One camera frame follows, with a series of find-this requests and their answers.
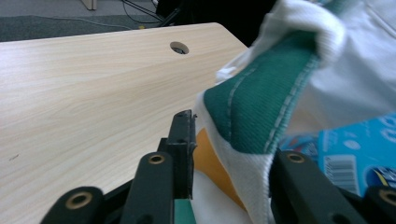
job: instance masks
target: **blue packaging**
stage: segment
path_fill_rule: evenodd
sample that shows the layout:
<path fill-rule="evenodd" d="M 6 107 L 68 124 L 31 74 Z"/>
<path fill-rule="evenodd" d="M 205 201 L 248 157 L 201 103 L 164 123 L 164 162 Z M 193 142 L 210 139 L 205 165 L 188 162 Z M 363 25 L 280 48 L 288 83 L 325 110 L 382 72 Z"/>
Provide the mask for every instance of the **blue packaging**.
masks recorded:
<path fill-rule="evenodd" d="M 396 188 L 396 113 L 319 134 L 288 136 L 279 146 L 309 155 L 334 185 L 357 195 L 370 186 Z"/>

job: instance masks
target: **cable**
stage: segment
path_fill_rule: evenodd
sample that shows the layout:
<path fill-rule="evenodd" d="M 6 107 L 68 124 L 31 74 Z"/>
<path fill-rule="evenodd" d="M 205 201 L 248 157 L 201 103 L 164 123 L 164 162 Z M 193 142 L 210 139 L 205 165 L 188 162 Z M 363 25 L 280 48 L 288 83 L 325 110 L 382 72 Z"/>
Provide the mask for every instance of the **cable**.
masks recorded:
<path fill-rule="evenodd" d="M 151 11 L 151 10 L 145 8 L 145 7 L 141 7 L 138 4 L 136 4 L 134 2 L 131 2 L 130 0 L 124 0 L 124 1 L 126 3 L 128 3 L 128 5 L 131 6 L 131 7 L 134 7 L 134 8 L 139 9 L 139 10 L 143 10 L 145 13 L 150 14 L 152 16 L 155 16 L 155 17 L 157 16 L 157 14 L 154 11 Z"/>
<path fill-rule="evenodd" d="M 127 0 L 121 0 L 121 1 L 122 1 L 122 6 L 123 6 L 123 8 L 124 8 L 125 14 L 126 14 L 132 21 L 135 21 L 135 22 L 138 22 L 138 23 L 159 23 L 159 22 L 162 21 L 161 18 L 159 18 L 159 17 L 157 17 L 157 16 L 154 16 L 154 15 L 151 15 L 150 12 L 151 12 L 151 13 L 153 13 L 153 12 L 150 11 L 150 10 L 148 10 L 148 9 L 145 9 L 145 8 L 143 8 L 143 7 L 140 7 L 140 6 L 136 5 L 135 3 L 131 3 L 131 2 L 129 2 L 129 1 L 127 1 Z M 125 8 L 125 4 L 127 4 L 127 5 L 130 6 L 130 7 L 134 7 L 135 9 L 137 9 L 137 10 L 143 12 L 143 13 L 148 14 L 149 16 L 151 16 L 152 18 L 154 18 L 154 19 L 156 19 L 156 20 L 158 20 L 158 21 L 137 21 L 137 20 L 135 20 L 135 19 L 132 18 L 131 15 L 129 15 L 129 13 L 127 12 L 127 10 L 126 10 L 126 8 Z"/>
<path fill-rule="evenodd" d="M 100 23 L 100 22 L 96 22 L 96 21 L 87 21 L 84 19 L 80 19 L 80 18 L 70 18 L 70 17 L 45 17 L 45 16 L 35 16 L 35 15 L 31 15 L 33 17 L 38 17 L 38 18 L 44 18 L 44 19 L 51 19 L 51 20 L 65 20 L 65 21 L 85 21 L 85 22 L 89 22 L 95 25 L 101 25 L 101 26 L 109 26 L 109 27 L 120 27 L 120 28 L 124 28 L 127 30 L 132 30 L 131 27 L 128 26 L 123 26 L 123 25 L 113 25 L 113 24 L 105 24 L 105 23 Z"/>
<path fill-rule="evenodd" d="M 121 0 L 121 1 L 123 2 L 123 4 L 127 4 L 128 6 L 133 7 L 134 9 L 139 10 L 139 11 L 149 15 L 150 17 L 152 17 L 152 18 L 154 18 L 154 19 L 156 19 L 158 21 L 162 21 L 163 20 L 162 18 L 158 17 L 155 12 L 153 12 L 151 10 L 148 10 L 148 9 L 146 9 L 144 7 L 141 7 L 141 6 L 131 2 L 129 0 Z"/>

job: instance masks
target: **green fabric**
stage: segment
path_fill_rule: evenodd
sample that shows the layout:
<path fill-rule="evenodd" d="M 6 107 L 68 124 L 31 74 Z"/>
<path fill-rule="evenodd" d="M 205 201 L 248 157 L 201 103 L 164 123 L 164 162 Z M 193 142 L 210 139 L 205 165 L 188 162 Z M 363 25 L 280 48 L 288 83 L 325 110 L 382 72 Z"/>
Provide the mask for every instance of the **green fabric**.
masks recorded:
<path fill-rule="evenodd" d="M 205 106 L 221 137 L 243 153 L 274 153 L 317 65 L 315 35 L 295 32 L 235 77 L 207 90 Z"/>
<path fill-rule="evenodd" d="M 195 224 L 191 202 L 188 199 L 175 200 L 175 224 Z"/>

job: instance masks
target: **stitching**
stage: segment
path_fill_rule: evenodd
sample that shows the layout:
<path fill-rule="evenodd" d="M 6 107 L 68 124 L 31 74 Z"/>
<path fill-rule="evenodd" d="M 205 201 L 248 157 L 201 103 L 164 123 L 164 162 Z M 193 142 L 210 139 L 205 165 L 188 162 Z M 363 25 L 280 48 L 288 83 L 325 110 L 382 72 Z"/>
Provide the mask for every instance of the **stitching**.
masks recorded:
<path fill-rule="evenodd" d="M 228 116 L 228 136 L 229 139 L 231 140 L 231 135 L 232 135 L 232 123 L 231 123 L 231 105 L 233 104 L 233 95 L 236 91 L 236 89 L 238 89 L 239 85 L 245 80 L 246 77 L 248 77 L 250 74 L 252 74 L 254 71 L 256 71 L 256 69 L 259 67 L 259 64 L 257 64 L 255 67 L 250 68 L 250 70 L 248 70 L 248 72 L 246 74 L 244 74 L 233 86 L 233 89 L 230 91 L 230 95 L 228 97 L 228 101 L 227 101 L 227 116 Z"/>
<path fill-rule="evenodd" d="M 295 97 L 295 94 L 297 93 L 297 90 L 301 87 L 301 85 L 303 84 L 302 82 L 304 81 L 304 77 L 307 73 L 309 73 L 312 68 L 315 66 L 315 64 L 317 63 L 316 60 L 316 56 L 311 56 L 311 58 L 309 59 L 308 64 L 306 65 L 306 67 L 304 68 L 304 70 L 297 76 L 296 81 L 294 82 L 293 87 L 291 88 L 289 95 L 286 97 L 285 101 L 283 102 L 282 107 L 280 108 L 280 112 L 278 117 L 276 118 L 275 124 L 273 129 L 270 132 L 269 138 L 267 139 L 267 141 L 265 142 L 264 145 L 264 152 L 267 151 L 269 145 L 273 142 L 273 139 L 275 137 L 275 132 L 278 129 L 281 121 L 283 120 L 283 118 L 285 117 L 285 113 L 287 111 L 287 109 L 290 106 L 290 103 L 292 102 L 292 99 Z"/>

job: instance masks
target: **desk surface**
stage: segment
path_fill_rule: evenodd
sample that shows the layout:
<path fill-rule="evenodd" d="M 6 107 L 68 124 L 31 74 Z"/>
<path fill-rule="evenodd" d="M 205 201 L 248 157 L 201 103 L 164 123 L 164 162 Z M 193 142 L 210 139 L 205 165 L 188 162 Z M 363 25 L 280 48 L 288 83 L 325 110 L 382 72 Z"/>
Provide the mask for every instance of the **desk surface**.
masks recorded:
<path fill-rule="evenodd" d="M 245 48 L 215 23 L 0 43 L 0 222 L 38 223 L 70 189 L 133 178 Z"/>

